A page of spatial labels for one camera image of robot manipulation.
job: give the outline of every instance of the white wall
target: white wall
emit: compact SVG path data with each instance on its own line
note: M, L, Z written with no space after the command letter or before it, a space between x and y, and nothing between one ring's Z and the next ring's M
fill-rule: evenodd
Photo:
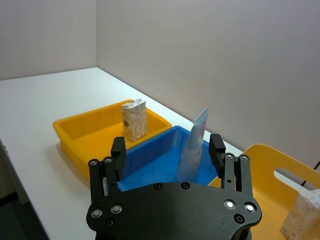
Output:
M0 79L96 65L96 0L0 0Z
M319 0L97 0L98 66L235 146L314 166Z

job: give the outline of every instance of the yellow plastic tray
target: yellow plastic tray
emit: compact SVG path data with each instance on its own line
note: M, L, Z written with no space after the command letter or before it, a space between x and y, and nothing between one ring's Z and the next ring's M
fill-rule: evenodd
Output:
M53 123L61 148L89 180L88 161L110 155L115 137L123 136L121 105L131 100L57 120ZM125 139L127 149L171 128L171 124L146 109L148 133L136 141Z
M298 192L275 177L287 169L320 189L320 172L269 146L255 144L245 152L250 157L253 196L262 210L261 222L251 228L252 240L286 240L280 227L293 207ZM220 187L215 178L209 186Z

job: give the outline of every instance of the paper packet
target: paper packet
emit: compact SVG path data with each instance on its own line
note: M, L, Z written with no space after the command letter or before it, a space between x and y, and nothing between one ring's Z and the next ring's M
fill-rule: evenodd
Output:
M136 99L121 105L124 137L136 141L147 134L146 101Z
M320 240L320 189L298 194L280 231L288 240Z

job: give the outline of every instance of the table surface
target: table surface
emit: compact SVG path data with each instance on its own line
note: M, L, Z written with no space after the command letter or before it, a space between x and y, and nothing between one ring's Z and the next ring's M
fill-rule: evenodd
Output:
M52 123L126 99L146 100L147 107L172 126L193 126L97 67L0 81L0 138L50 239L95 237L86 223L89 184L61 151ZM204 139L209 136L206 131ZM225 146L227 152L242 153Z

